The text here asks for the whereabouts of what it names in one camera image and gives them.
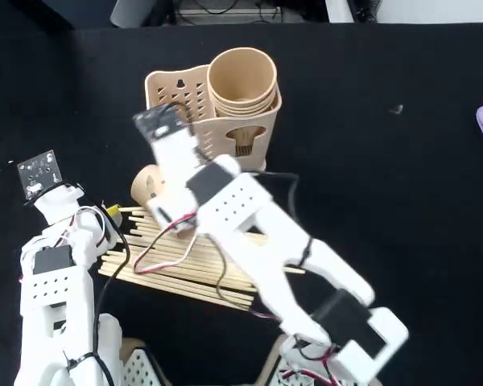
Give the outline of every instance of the perforated basket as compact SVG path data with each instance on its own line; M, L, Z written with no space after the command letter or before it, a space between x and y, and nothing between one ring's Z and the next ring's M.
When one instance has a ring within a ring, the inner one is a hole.
M282 104L279 87L271 109L265 113L256 117L215 117L206 81L207 71L206 64L182 71L150 73L145 79L147 109L172 101L185 103L204 153L211 158L229 154L236 157L243 168L264 169L275 118ZM254 138L246 155L237 156L236 141L227 134L245 127L261 128L261 133Z

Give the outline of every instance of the red wire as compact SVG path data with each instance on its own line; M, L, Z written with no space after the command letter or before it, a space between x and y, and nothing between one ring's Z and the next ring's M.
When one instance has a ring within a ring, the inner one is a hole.
M176 225L179 225L180 223L184 222L185 220L188 220L188 219L192 218L195 215L196 215L196 212L188 213L187 215L182 216L180 219L177 219L177 220L169 223L169 225L167 225L161 231L160 237L163 237L163 235L165 233L167 233L170 229L174 228ZM134 264L133 264L134 271L136 271L136 268L138 267L138 264L145 257L145 255L151 250L151 248L154 248L154 246L155 246L155 243L150 248L147 248L145 251L141 252L138 255L138 257L136 257L136 260L134 261ZM144 270L138 271L137 273L143 274L143 273L154 272L154 271L157 271L157 270L159 270L159 269L144 269Z

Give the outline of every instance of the black surface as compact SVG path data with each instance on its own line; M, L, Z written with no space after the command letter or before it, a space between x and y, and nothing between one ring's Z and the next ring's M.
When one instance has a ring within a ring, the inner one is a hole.
M130 205L151 152L131 117L155 69L267 51L283 107L268 170L301 175L297 210L410 328L384 384L483 380L483 25L229 26L0 38L0 384L19 365L19 251L43 221L22 207L16 167L54 149L62 174ZM402 113L397 106L403 105ZM283 185L270 186L279 203ZM105 279L97 276L96 288ZM311 311L329 294L293 277ZM254 381L272 322L115 283L106 309L145 339L174 384Z

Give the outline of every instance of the white wire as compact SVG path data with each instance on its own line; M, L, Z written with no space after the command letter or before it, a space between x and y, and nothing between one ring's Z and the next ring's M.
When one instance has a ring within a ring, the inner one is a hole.
M164 268L167 268L167 267L172 267L174 265L178 265L178 264L182 263L183 261L185 261L188 258L190 252L192 251L193 245L196 242L197 237L198 237L198 233L195 232L195 234L193 235L193 238L190 240L190 244L188 244L188 247L186 248L186 251L184 252L184 255L179 260L165 261L163 263L150 265L150 266L145 267L145 268L140 269L140 270L138 270L136 268L136 265L133 265L133 272L137 273L137 274L144 274L144 273L149 273L149 272L153 272L153 271L159 271L161 269L164 269Z
M155 243L157 243L157 241L164 236L165 233L168 232L168 230L171 228L171 224L167 225L165 228L161 229L159 231L159 233L156 235L156 237L154 237L154 239L151 241L150 244L148 244L148 246L143 249L139 255L136 256L136 259L134 260L134 264L133 264L133 267L132 267L132 270L134 273L138 273L137 272L137 265L139 264L139 262L145 257L145 255L148 253L148 251L151 250L152 247L154 247Z
M99 211L96 207L89 207L89 206L86 206L86 205L84 205L82 207L79 207L75 211L75 213L73 213L74 220L73 220L73 225L70 228L74 227L77 224L77 221L78 221L78 216L77 215L79 214L79 212L80 211L86 211L86 210L88 210L88 211L94 211L101 218L101 222L102 222L102 224L101 224L102 234L100 235L100 237L99 237L99 239L98 239L97 242L100 242L100 241L104 240L104 237L105 237L105 218L104 218L104 214L101 211Z

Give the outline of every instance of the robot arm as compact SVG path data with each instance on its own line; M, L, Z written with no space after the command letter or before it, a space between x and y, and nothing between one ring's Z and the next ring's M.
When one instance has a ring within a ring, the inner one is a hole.
M340 350L329 358L331 372L341 379L370 382L407 340L407 328L386 308L368 310L374 301L372 287L323 241L313 240L250 174L242 173L233 158L224 154L197 166L197 141L190 139L193 134L188 127L172 116L175 112L168 112L165 119L176 124L160 130L163 138L157 135L159 121L153 119L154 110L134 119L158 160L163 152L159 167L179 192L174 197L183 203L180 209L179 202L154 198L148 205L154 216L164 223L158 212L165 207L171 208L168 212L175 218L191 209L196 211L197 232L211 238L252 279L262 301L281 320L282 330L290 335L281 347L285 359L325 373L321 363L308 360L304 352L310 352L308 358L322 356L335 343ZM170 143L172 152L165 146ZM196 161L188 162L189 167L180 164L184 167L173 180L175 164L182 154L186 154L184 159L195 156ZM245 237L252 226L268 236L267 244L259 246ZM306 314L283 273L286 264L301 265L319 274L337 292L314 315ZM297 347L297 336L311 343L303 351Z
M59 173L52 152L23 162L20 176L22 170L30 175L28 199L56 183L52 173ZM69 359L92 350L94 297L88 269L118 238L104 216L97 218L96 207L78 203L83 194L80 188L61 185L35 201L48 226L22 250L22 355L15 386L105 384L95 360L68 371ZM98 353L120 384L122 330L111 315L101 314L99 320Z

